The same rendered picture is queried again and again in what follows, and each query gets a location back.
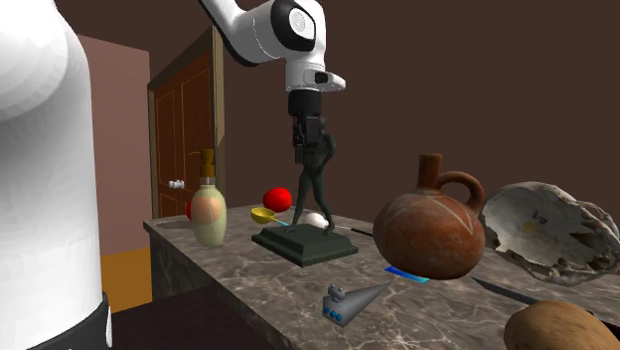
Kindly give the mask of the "red ball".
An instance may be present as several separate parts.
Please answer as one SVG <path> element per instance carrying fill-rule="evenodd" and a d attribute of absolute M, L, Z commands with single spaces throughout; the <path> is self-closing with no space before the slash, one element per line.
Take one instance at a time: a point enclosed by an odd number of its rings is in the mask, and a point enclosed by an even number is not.
<path fill-rule="evenodd" d="M 262 203 L 264 208 L 281 213 L 292 206 L 292 196 L 286 188 L 274 187 L 263 195 Z"/>

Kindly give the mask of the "white egg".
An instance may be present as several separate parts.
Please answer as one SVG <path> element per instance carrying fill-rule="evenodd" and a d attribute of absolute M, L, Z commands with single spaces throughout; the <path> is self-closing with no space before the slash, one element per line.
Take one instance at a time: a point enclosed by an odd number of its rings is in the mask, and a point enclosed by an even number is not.
<path fill-rule="evenodd" d="M 302 222 L 320 229 L 326 229 L 329 226 L 329 222 L 320 213 L 316 212 L 305 214 Z"/>

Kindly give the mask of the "brown wooden door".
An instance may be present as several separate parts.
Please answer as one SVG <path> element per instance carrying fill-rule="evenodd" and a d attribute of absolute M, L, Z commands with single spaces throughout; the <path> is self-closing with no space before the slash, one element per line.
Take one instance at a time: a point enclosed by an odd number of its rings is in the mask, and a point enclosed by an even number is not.
<path fill-rule="evenodd" d="M 200 156 L 215 151 L 215 184 L 226 191 L 224 45 L 208 29 L 147 85 L 154 218 L 183 215 L 199 187 Z"/>

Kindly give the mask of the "thin black pen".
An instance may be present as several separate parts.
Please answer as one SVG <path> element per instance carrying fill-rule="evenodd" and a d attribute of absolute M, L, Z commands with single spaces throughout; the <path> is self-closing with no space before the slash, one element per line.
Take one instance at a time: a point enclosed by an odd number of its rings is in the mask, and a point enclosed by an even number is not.
<path fill-rule="evenodd" d="M 350 228 L 350 227 L 345 227 L 345 226 L 335 226 L 336 229 L 342 229 L 342 230 L 348 230 L 348 231 L 352 231 L 355 233 L 359 233 L 362 234 L 364 236 L 368 236 L 368 237 L 373 237 L 374 235 L 372 233 L 360 230 L 360 229 L 356 229 L 356 228 Z"/>

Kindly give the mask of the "dark green figure statue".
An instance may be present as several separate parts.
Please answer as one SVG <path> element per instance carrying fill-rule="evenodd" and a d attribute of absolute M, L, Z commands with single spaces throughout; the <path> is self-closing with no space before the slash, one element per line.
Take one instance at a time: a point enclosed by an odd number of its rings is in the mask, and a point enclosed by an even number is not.
<path fill-rule="evenodd" d="M 298 117 L 293 125 L 295 162 L 302 166 L 295 210 L 290 224 L 267 227 L 251 240 L 301 267 L 356 254 L 359 248 L 334 232 L 335 223 L 324 198 L 324 168 L 336 151 L 322 117 Z M 327 220 L 319 227 L 301 221 L 306 197 L 312 193 Z"/>

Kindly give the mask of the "green soap dispenser bottle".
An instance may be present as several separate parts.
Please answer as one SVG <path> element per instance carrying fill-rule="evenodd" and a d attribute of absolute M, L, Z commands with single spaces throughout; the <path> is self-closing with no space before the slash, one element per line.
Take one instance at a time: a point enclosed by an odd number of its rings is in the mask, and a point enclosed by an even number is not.
<path fill-rule="evenodd" d="M 225 236 L 227 204 L 216 186 L 215 151 L 201 149 L 194 153 L 201 157 L 200 187 L 190 202 L 189 219 L 197 242 L 205 247 L 215 247 Z"/>

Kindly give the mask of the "brown clay jug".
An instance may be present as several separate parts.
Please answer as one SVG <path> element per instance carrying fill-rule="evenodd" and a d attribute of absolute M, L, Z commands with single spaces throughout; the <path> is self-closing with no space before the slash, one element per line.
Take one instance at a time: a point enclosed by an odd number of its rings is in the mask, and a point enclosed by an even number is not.
<path fill-rule="evenodd" d="M 390 265 L 429 279 L 466 275 L 481 260 L 485 233 L 478 216 L 485 192 L 473 176 L 442 172 L 440 154 L 421 154 L 416 188 L 384 205 L 373 236 Z"/>

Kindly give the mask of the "blue flat card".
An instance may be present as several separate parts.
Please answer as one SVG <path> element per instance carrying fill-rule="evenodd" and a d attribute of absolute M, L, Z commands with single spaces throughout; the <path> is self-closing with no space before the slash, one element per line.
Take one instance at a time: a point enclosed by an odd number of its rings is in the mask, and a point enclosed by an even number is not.
<path fill-rule="evenodd" d="M 427 278 L 427 277 L 421 277 L 421 276 L 417 276 L 417 275 L 414 275 L 414 274 L 411 274 L 411 273 L 408 273 L 408 272 L 404 272 L 404 271 L 399 270 L 398 268 L 396 268 L 396 267 L 394 267 L 392 265 L 387 267 L 387 268 L 385 268 L 385 271 L 390 272 L 392 274 L 395 274 L 397 276 L 409 279 L 409 280 L 416 281 L 418 283 L 422 283 L 422 284 L 424 284 L 424 283 L 429 281 L 429 278 Z"/>

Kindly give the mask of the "grey toy spaceship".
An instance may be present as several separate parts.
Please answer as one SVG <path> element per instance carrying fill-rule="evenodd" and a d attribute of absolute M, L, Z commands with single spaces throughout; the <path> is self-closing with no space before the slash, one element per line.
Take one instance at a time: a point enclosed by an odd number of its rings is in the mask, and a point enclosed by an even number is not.
<path fill-rule="evenodd" d="M 345 327 L 388 287 L 389 282 L 346 291 L 342 286 L 330 284 L 328 295 L 323 297 L 322 315 Z"/>

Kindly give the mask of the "grey shell bowl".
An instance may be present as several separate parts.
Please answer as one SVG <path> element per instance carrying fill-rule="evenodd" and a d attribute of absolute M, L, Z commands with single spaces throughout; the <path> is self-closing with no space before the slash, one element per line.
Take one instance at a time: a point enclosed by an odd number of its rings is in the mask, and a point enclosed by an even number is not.
<path fill-rule="evenodd" d="M 479 220 L 487 246 L 531 277 L 571 287 L 620 274 L 620 229 L 599 206 L 542 182 L 504 186 Z"/>

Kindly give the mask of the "black knife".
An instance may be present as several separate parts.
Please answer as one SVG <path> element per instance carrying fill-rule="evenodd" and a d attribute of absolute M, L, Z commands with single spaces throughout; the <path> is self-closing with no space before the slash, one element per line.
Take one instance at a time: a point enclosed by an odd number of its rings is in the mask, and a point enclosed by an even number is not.
<path fill-rule="evenodd" d="M 508 297 L 512 300 L 527 304 L 527 305 L 532 305 L 534 303 L 539 302 L 538 299 L 530 297 L 530 296 L 526 296 L 524 294 L 521 294 L 519 292 L 510 290 L 510 289 L 506 289 L 504 287 L 498 286 L 496 284 L 493 284 L 491 282 L 476 278 L 476 277 L 472 277 L 472 279 L 474 281 L 476 281 L 479 285 L 481 285 L 483 288 L 495 292 L 497 294 L 503 295 L 505 297 Z"/>

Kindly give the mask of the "brown potato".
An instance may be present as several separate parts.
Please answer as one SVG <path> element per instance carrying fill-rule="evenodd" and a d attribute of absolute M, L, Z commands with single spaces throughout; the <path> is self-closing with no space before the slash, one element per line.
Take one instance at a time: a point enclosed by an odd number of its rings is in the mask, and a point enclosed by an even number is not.
<path fill-rule="evenodd" d="M 513 314 L 504 330 L 507 350 L 620 350 L 620 340 L 586 310 L 542 300 Z"/>

